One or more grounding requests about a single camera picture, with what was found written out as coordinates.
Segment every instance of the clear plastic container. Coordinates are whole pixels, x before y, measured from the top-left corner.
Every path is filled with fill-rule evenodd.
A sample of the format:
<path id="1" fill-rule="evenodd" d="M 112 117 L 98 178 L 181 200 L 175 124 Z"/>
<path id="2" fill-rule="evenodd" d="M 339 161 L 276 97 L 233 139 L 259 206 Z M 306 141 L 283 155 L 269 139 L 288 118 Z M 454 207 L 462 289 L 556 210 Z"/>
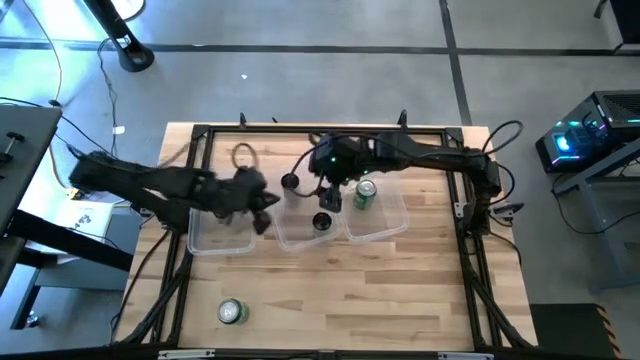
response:
<path id="1" fill-rule="evenodd" d="M 354 204 L 357 183 L 350 183 L 342 193 L 342 221 L 349 241 L 367 243 L 401 233 L 409 227 L 409 213 L 398 188 L 398 176 L 392 173 L 372 173 L 362 180 L 371 180 L 377 192 L 369 206 L 361 210 Z"/>
<path id="2" fill-rule="evenodd" d="M 318 179 L 306 169 L 307 161 L 304 161 L 296 171 L 300 180 L 296 190 L 301 194 L 309 193 L 318 186 Z M 268 180 L 274 186 L 280 186 L 279 191 L 274 192 L 282 195 L 273 212 L 273 226 L 280 247 L 285 251 L 300 252 L 337 238 L 342 232 L 342 223 L 337 214 L 320 208 L 317 196 L 301 198 L 282 188 L 280 179 L 289 171 L 291 167 L 273 174 L 270 176 L 273 180 Z M 324 231 L 316 230 L 313 226 L 313 217 L 320 212 L 326 213 L 331 219 L 331 226 Z"/>
<path id="3" fill-rule="evenodd" d="M 252 221 L 250 212 L 218 219 L 213 213 L 192 209 L 187 249 L 193 255 L 246 254 L 256 246 Z"/>

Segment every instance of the floor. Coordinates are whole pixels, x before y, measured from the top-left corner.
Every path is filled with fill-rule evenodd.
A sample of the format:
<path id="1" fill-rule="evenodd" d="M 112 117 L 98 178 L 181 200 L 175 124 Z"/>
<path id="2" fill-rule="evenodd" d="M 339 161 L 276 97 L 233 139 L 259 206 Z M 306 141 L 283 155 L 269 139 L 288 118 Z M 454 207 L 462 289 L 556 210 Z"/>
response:
<path id="1" fill-rule="evenodd" d="M 28 1 L 49 35 L 59 40 L 64 71 L 59 100 L 66 116 L 107 146 L 111 105 L 95 53 L 103 31 L 81 0 Z M 592 17 L 597 3 L 192 0 L 185 6 L 147 1 L 144 12 L 128 24 L 156 50 L 155 63 L 130 74 L 120 68 L 114 52 L 103 53 L 119 95 L 118 125 L 125 127 L 117 137 L 119 154 L 154 164 L 167 122 L 236 122 L 241 111 L 252 122 L 275 117 L 280 122 L 392 123 L 407 109 L 411 124 L 491 129 L 519 119 L 526 126 L 523 135 L 498 158 L 516 175 L 513 201 L 526 204 L 514 234 L 529 300 L 605 306 L 622 353 L 640 358 L 640 287 L 589 293 L 598 275 L 594 239 L 572 233 L 560 219 L 549 192 L 553 177 L 542 171 L 533 146 L 592 91 L 640 84 L 640 57 L 589 56 L 589 51 L 557 56 L 558 50 L 617 45 L 610 27 Z M 452 27 L 443 26 L 446 9 Z M 22 1 L 15 0 L 0 23 L 1 96 L 43 104 L 53 97 L 57 67 L 51 51 L 37 50 L 43 39 Z M 286 52 L 269 45 L 297 47 Z M 337 47 L 313 53 L 319 45 Z M 458 55 L 450 51 L 454 46 L 467 51 Z M 467 55 L 487 54 L 482 51 L 487 49 L 522 51 Z M 61 123 L 58 134 L 82 150 L 92 149 L 67 124 Z M 54 154 L 66 178 L 73 162 L 58 140 Z M 579 203 L 570 198 L 565 203 L 576 226 L 588 228 Z M 106 342 L 119 293 L 45 289 L 36 302 L 47 317 L 44 326 L 8 331 L 28 272 L 18 269 L 0 299 L 0 307 L 7 309 L 0 318 L 2 352 Z"/>

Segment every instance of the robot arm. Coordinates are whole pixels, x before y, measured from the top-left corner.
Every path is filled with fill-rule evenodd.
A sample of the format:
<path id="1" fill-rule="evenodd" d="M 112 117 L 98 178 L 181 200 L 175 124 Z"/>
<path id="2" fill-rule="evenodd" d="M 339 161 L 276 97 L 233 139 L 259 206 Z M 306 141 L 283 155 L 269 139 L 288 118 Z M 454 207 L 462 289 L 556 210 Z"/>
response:
<path id="1" fill-rule="evenodd" d="M 78 159 L 69 177 L 73 186 L 120 196 L 182 232 L 187 231 L 189 210 L 194 208 L 210 211 L 220 219 L 251 211 L 254 230 L 262 234 L 271 224 L 266 208 L 280 200 L 265 191 L 265 178 L 254 167 L 239 167 L 232 179 L 219 179 L 214 172 L 201 169 L 150 168 L 114 159 L 104 152 L 72 152 Z"/>
<path id="2" fill-rule="evenodd" d="M 497 164 L 479 149 L 421 144 L 403 132 L 383 132 L 377 136 L 327 134 L 320 138 L 309 161 L 309 171 L 324 176 L 330 184 L 328 188 L 319 188 L 317 194 L 320 206 L 332 212 L 341 210 L 341 184 L 357 181 L 373 171 L 401 171 L 408 167 L 467 174 L 473 184 L 474 199 L 465 209 L 465 227 L 487 233 L 487 211 L 491 198 L 500 194 L 501 185 Z"/>

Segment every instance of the glowing blue light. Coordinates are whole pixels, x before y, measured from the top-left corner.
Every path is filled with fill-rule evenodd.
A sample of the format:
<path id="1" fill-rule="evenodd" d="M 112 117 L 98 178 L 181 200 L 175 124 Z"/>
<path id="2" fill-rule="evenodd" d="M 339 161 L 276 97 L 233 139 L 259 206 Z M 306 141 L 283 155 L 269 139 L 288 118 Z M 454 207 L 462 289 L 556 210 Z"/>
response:
<path id="1" fill-rule="evenodd" d="M 569 143 L 567 142 L 567 139 L 564 136 L 558 136 L 556 138 L 556 144 L 558 145 L 558 149 L 562 151 L 571 150 L 571 146 L 569 146 Z"/>

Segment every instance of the wooden table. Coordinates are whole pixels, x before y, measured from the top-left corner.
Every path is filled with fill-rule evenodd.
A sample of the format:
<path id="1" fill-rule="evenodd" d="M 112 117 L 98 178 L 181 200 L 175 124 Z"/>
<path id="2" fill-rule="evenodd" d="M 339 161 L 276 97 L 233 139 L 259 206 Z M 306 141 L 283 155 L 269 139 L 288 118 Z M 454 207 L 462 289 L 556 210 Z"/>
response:
<path id="1" fill-rule="evenodd" d="M 160 161 L 189 141 L 192 126 L 168 124 Z M 463 131 L 465 145 L 470 147 L 481 147 L 489 135 L 485 127 L 464 127 Z M 436 136 L 414 138 L 439 144 Z M 217 133 L 212 168 L 219 172 L 232 169 L 231 148 L 241 141 L 256 148 L 261 170 L 268 175 L 277 172 L 278 178 L 283 168 L 310 147 L 303 134 Z M 174 164 L 184 165 L 185 161 L 186 154 Z M 269 230 L 249 255 L 196 256 L 180 347 L 472 350 L 445 174 L 411 168 L 399 176 L 410 225 L 390 240 L 352 245 L 341 236 L 327 246 L 292 254 L 279 248 Z M 493 230 L 512 239 L 509 229 L 494 224 Z M 162 233 L 154 221 L 142 230 L 130 279 Z M 535 344 L 517 255 L 492 236 L 484 239 L 496 302 L 524 338 Z M 182 242 L 183 252 L 186 236 Z M 143 269 L 117 338 L 129 334 L 157 298 L 168 243 L 159 247 Z M 229 326 L 218 321 L 217 307 L 229 297 L 248 304 L 251 316 L 247 323 Z M 490 341 L 484 308 L 479 312 L 484 338 Z M 172 303 L 167 314 L 165 335 Z"/>

